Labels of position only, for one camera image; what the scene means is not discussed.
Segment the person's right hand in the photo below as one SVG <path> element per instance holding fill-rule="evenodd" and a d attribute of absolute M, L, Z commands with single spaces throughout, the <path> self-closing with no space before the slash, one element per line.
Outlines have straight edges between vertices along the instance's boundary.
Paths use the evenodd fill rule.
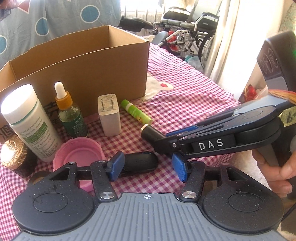
<path fill-rule="evenodd" d="M 252 150 L 252 156 L 274 193 L 280 197 L 287 197 L 292 193 L 293 187 L 288 180 L 295 177 L 295 152 L 282 167 L 270 166 L 257 150 Z"/>

